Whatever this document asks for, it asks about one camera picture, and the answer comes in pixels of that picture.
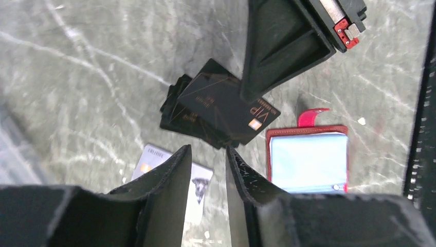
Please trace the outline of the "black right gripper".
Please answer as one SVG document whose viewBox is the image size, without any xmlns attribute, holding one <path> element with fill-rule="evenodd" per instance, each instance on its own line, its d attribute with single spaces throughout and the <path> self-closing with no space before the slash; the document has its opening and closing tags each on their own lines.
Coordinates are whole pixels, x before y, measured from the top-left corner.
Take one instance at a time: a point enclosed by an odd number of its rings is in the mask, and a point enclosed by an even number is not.
<svg viewBox="0 0 436 247">
<path fill-rule="evenodd" d="M 352 49 L 366 29 L 363 0 L 248 1 L 240 97 L 253 102 L 272 89 Z"/>
</svg>

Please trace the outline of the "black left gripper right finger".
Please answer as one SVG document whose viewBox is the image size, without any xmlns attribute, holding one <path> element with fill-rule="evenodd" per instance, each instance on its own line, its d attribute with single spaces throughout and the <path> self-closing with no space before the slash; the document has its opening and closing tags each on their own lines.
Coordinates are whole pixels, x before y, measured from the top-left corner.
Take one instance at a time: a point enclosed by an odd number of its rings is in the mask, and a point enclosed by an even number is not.
<svg viewBox="0 0 436 247">
<path fill-rule="evenodd" d="M 425 218 L 402 196 L 294 194 L 226 149 L 232 246 L 435 246 Z"/>
</svg>

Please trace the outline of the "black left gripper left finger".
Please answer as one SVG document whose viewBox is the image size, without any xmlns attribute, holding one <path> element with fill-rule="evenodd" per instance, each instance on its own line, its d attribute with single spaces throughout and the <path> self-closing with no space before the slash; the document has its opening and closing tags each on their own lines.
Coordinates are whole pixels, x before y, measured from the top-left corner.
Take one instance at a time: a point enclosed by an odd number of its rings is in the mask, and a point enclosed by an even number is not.
<svg viewBox="0 0 436 247">
<path fill-rule="evenodd" d="M 1 246 L 180 246 L 190 145 L 109 193 L 79 186 L 1 187 Z"/>
</svg>

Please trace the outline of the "red leather card holder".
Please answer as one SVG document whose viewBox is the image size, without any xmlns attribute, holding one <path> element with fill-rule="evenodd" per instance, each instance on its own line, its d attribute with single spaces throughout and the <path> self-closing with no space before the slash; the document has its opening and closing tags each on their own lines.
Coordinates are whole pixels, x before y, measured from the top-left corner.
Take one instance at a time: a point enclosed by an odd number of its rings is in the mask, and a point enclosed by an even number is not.
<svg viewBox="0 0 436 247">
<path fill-rule="evenodd" d="M 267 179 L 289 193 L 348 191 L 348 127 L 317 126 L 327 108 L 302 112 L 294 128 L 266 131 Z"/>
</svg>

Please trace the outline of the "single black VIP card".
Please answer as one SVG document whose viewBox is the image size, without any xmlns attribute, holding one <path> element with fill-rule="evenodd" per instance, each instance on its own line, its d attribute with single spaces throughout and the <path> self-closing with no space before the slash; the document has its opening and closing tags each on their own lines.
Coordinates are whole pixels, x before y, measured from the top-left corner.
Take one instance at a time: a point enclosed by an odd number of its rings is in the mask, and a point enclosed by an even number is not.
<svg viewBox="0 0 436 247">
<path fill-rule="evenodd" d="M 177 101 L 230 140 L 248 144 L 281 112 L 263 98 L 246 103 L 241 82 L 214 59 L 209 59 L 181 92 Z"/>
</svg>

